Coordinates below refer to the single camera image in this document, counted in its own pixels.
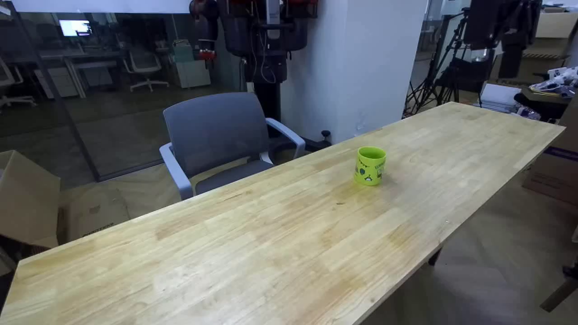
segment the wood grain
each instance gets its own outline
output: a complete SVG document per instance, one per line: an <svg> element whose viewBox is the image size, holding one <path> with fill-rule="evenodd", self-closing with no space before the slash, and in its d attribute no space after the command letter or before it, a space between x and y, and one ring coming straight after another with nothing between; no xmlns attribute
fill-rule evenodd
<svg viewBox="0 0 578 325"><path fill-rule="evenodd" d="M0 322L358 323L561 132L434 109L24 260Z"/></svg>

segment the green cup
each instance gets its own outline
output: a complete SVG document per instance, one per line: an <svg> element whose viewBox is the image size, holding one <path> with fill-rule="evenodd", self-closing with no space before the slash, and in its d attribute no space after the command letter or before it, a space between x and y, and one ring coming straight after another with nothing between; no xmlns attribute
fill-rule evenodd
<svg viewBox="0 0 578 325"><path fill-rule="evenodd" d="M364 147L358 150L356 183L380 186L387 156L382 148Z"/></svg>

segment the chair seat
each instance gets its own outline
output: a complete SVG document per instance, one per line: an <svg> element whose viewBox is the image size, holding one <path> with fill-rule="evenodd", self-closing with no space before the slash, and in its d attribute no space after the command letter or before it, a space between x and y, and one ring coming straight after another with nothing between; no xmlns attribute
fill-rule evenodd
<svg viewBox="0 0 578 325"><path fill-rule="evenodd" d="M219 175L216 175L212 179L207 179L207 181L199 183L196 186L196 193L199 195L199 193L212 192L216 188L226 186L230 183L241 181L244 177L261 174L261 172L270 170L270 168L273 168L273 165L264 163L264 161L252 161L248 165L226 170L226 172L223 172L223 174L219 174Z"/></svg>

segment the chair backrest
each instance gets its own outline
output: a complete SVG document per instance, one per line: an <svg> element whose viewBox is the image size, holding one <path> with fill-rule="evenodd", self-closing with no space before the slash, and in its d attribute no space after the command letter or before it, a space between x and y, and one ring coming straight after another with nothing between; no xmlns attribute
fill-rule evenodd
<svg viewBox="0 0 578 325"><path fill-rule="evenodd" d="M15 85L15 76L11 69L6 65L6 62L0 58L0 87Z"/></svg>
<svg viewBox="0 0 578 325"><path fill-rule="evenodd" d="M134 73L161 71L160 58L147 51L131 51L131 65Z"/></svg>
<svg viewBox="0 0 578 325"><path fill-rule="evenodd" d="M268 150L266 116L255 94L196 98L167 109L174 154L188 177Z"/></svg>

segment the gray office chair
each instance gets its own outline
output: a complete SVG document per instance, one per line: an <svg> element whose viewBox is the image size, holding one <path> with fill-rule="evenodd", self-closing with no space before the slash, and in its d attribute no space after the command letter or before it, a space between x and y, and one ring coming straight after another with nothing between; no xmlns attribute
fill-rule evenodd
<svg viewBox="0 0 578 325"><path fill-rule="evenodd" d="M163 69L160 56L156 56L154 53L131 51L129 62L123 60L123 63L125 63L125 69L129 74L142 74L147 78L145 82L131 85L131 92L134 92L136 89L142 89L142 87L149 87L151 92L154 92L156 85L170 87L170 83L165 80L152 80L152 74L156 74Z"/></svg>
<svg viewBox="0 0 578 325"><path fill-rule="evenodd" d="M8 87L13 87L13 85L22 85L24 80L22 80L22 74L20 74L19 67L15 67L15 74L6 65L6 62L0 58L0 89L8 89ZM2 96L0 98L0 109L2 107L13 107L13 103L26 103L26 105L37 107L37 100L33 96L20 96L20 98Z"/></svg>
<svg viewBox="0 0 578 325"><path fill-rule="evenodd" d="M161 147L161 156L181 199L273 168L268 127L297 145L295 157L306 150L300 136L275 119L266 119L257 96L250 92L183 101L165 110L165 121L170 143ZM196 186L190 183L194 175L244 157L250 157L248 165L230 168Z"/></svg>

